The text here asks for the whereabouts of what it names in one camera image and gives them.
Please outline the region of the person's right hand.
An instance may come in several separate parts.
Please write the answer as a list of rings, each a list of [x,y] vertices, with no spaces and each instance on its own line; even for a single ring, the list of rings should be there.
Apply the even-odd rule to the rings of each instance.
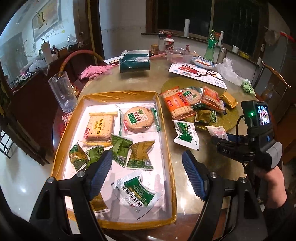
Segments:
[[[269,209],[277,209],[287,200],[285,191],[285,180],[282,171],[278,166],[270,171],[265,171],[258,167],[254,167],[254,174],[267,182],[267,200],[265,207]]]

